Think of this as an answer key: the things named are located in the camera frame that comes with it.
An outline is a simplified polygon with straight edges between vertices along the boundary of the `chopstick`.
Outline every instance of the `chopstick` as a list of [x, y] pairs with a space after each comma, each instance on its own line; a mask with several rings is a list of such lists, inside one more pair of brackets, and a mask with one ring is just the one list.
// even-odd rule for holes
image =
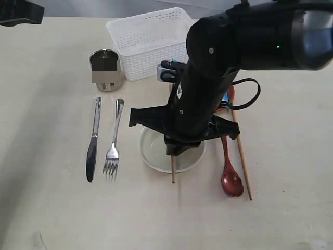
[[[169, 93], [171, 93], [172, 90], [172, 83], [169, 84]], [[175, 174], [176, 174], [176, 166], [175, 166], [175, 156], [171, 155], [171, 178], [172, 178], [172, 184], [175, 184]]]
[[[233, 116], [233, 121], [238, 123], [236, 112], [234, 110], [231, 110], [231, 114]], [[243, 167], [246, 187], [248, 189], [249, 199], [253, 200], [252, 199], [252, 192], [251, 192], [250, 182], [249, 182], [249, 176], [248, 176], [246, 163], [245, 163], [245, 154], [244, 154], [243, 146], [242, 146], [242, 143], [241, 143], [240, 135], [237, 137], [237, 144], [238, 144], [238, 149], [239, 149], [240, 161], [241, 161], [241, 164], [242, 164], [242, 167]]]

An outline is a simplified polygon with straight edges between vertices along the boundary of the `table knife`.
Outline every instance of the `table knife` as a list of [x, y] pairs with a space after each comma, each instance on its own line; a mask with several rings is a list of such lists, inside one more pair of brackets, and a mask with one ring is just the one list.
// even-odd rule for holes
[[100, 104], [101, 104], [101, 97], [98, 97], [98, 98], [96, 98], [94, 129], [93, 129], [92, 138], [90, 140], [90, 144], [89, 144], [89, 148], [88, 148], [87, 163], [85, 166], [85, 173], [87, 175], [88, 182], [92, 182], [94, 179], [96, 154], [97, 154], [97, 138], [98, 138], [98, 127], [99, 127], [99, 116], [100, 116]]

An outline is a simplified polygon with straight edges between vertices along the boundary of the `stainless steel cup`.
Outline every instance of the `stainless steel cup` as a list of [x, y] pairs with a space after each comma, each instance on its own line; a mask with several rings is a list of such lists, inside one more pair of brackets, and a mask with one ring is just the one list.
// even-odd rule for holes
[[110, 49], [95, 51], [90, 55], [89, 62], [92, 69], [92, 83], [95, 83], [99, 90], [114, 91], [124, 84], [125, 76], [115, 51]]

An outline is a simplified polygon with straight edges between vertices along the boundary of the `red wooden spoon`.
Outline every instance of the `red wooden spoon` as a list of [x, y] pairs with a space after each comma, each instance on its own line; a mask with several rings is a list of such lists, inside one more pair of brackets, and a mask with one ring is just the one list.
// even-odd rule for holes
[[243, 194], [244, 187], [241, 178], [234, 170], [229, 159], [226, 136], [221, 137], [224, 151], [224, 170], [221, 177], [222, 189], [231, 197], [239, 197]]

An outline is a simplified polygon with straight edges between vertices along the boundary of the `white table surface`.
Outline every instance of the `white table surface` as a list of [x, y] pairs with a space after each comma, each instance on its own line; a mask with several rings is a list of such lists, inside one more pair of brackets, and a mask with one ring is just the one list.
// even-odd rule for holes
[[[0, 249], [333, 249], [333, 68], [245, 72], [262, 94], [238, 111], [253, 201], [221, 189], [221, 140], [207, 141], [194, 169], [171, 176], [142, 163], [143, 126], [131, 108], [164, 105], [168, 85], [126, 82], [114, 93], [91, 84], [88, 57], [112, 48], [110, 19], [46, 17], [40, 26], [0, 27]], [[236, 103], [253, 96], [236, 87]], [[94, 99], [101, 96], [95, 179], [85, 161]], [[114, 101], [125, 100], [116, 184], [101, 174]], [[244, 181], [237, 143], [232, 163]]]

